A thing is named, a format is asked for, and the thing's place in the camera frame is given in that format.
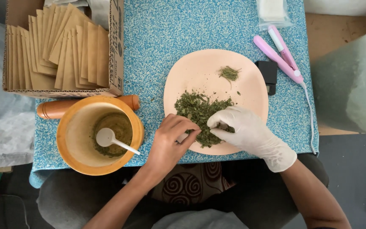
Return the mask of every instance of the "peach plate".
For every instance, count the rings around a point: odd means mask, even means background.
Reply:
[[[231,85],[218,74],[219,69],[225,66],[241,69],[238,79],[231,82]],[[175,103],[185,90],[203,93],[210,97],[210,101],[231,97],[234,104],[254,111],[264,123],[268,118],[268,94],[261,72],[251,60],[233,51],[206,49],[180,58],[173,65],[166,80],[163,95],[165,116],[177,113]],[[186,137],[187,134],[183,134],[178,141]],[[210,155],[226,155],[240,151],[227,142],[213,145],[211,148],[201,148],[201,144],[195,142],[189,149]]]

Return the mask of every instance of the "wooden floor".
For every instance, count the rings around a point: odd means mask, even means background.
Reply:
[[[366,34],[366,17],[306,13],[310,63]],[[320,135],[358,134],[318,124]]]

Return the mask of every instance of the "pink hair straightener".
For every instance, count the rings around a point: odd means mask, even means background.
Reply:
[[[309,94],[306,87],[306,84],[303,82],[303,76],[301,75],[299,68],[296,65],[296,62],[294,61],[292,54],[290,54],[289,49],[287,48],[285,42],[282,39],[282,36],[280,35],[279,31],[276,29],[274,25],[270,25],[268,27],[268,33],[270,37],[272,38],[273,42],[275,43],[275,46],[281,53],[282,57],[280,57],[275,50],[272,49],[269,44],[266,43],[264,39],[262,39],[260,36],[256,35],[253,39],[254,43],[258,46],[259,49],[262,50],[262,52],[267,55],[269,59],[272,61],[275,61],[278,63],[278,67],[293,81],[295,81],[297,84],[300,84],[302,88],[305,90],[306,98],[308,101],[309,109],[310,109],[310,126],[312,129],[312,138],[310,141],[310,148],[312,149],[313,153],[316,154],[316,151],[313,147],[313,138],[314,138],[314,125],[313,125],[313,110],[312,106],[310,105],[309,101]]]

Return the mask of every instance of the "cardboard box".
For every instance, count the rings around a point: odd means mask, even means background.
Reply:
[[[5,24],[28,28],[28,15],[36,16],[37,9],[43,9],[44,0],[7,0]],[[121,96],[124,94],[124,1],[111,0],[109,5],[109,88],[85,91],[63,90],[8,90],[7,88],[7,42],[5,31],[5,52],[3,69],[3,90],[35,98],[88,97],[94,95]]]

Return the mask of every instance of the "clear plastic bag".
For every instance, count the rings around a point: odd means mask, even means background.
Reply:
[[[269,25],[276,28],[293,25],[287,15],[286,0],[257,0],[257,10],[260,31],[268,29]]]

